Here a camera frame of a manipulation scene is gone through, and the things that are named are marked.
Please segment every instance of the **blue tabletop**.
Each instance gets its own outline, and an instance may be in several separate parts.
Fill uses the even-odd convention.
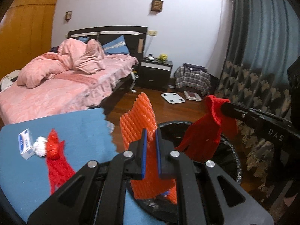
[[[18,134],[29,129],[33,141],[47,137],[54,128],[65,140],[65,156],[75,171],[89,160],[110,161],[117,153],[102,108],[71,112],[6,125],[0,131],[0,186],[12,207],[27,221],[29,215],[50,196],[45,158],[24,160]],[[140,209],[127,193],[124,224],[164,224]]]

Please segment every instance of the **headboard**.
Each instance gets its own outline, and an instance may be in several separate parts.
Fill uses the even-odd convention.
[[[147,30],[148,27],[141,26],[103,26],[70,31],[68,38],[89,37],[104,45],[124,35],[130,55],[141,62],[144,55]]]

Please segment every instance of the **power outlet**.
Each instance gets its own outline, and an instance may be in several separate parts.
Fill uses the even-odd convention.
[[[157,36],[157,31],[148,31],[147,35]]]

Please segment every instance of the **pink bedding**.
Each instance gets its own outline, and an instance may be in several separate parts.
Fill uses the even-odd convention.
[[[105,69],[104,51],[97,40],[87,44],[76,39],[64,40],[58,53],[46,52],[26,64],[19,73],[17,85],[34,88],[43,79],[51,80],[55,74],[74,69],[85,73],[96,73]]]
[[[98,80],[87,75],[83,75],[82,73],[60,73],[55,75],[55,78],[86,84],[90,89],[93,89],[99,85]]]
[[[137,59],[128,55],[104,56],[106,69],[95,74],[68,70],[62,74],[81,74],[98,82],[96,87],[73,80],[54,78],[28,89],[16,82],[0,92],[0,117],[4,124],[14,124],[60,113],[86,110],[97,106],[112,94],[116,82],[131,72]]]

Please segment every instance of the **dark green curtain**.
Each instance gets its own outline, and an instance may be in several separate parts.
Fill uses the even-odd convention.
[[[234,0],[231,33],[216,96],[284,117],[291,104],[287,69],[300,55],[296,13],[287,0]],[[242,122],[238,126],[251,148],[247,168],[265,180],[274,146]]]

